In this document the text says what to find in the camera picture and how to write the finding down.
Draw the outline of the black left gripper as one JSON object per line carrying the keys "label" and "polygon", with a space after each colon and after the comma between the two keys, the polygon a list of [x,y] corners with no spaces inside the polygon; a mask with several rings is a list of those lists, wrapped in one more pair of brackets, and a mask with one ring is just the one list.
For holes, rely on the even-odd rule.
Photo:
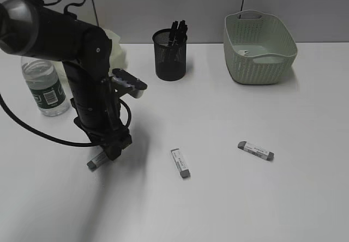
{"label": "black left gripper", "polygon": [[132,144],[129,106],[117,96],[107,74],[95,81],[74,62],[64,61],[63,67],[77,112],[74,122],[91,141],[80,146],[105,147],[107,158],[116,160]]}

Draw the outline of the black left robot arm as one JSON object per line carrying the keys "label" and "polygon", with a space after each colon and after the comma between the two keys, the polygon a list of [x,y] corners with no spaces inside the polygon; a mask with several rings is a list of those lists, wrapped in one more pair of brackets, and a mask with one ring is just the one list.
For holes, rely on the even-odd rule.
{"label": "black left robot arm", "polygon": [[109,76],[112,41],[100,27],[44,6],[41,0],[1,3],[1,49],[63,64],[76,111],[74,123],[110,160],[132,143],[120,119],[125,105]]}

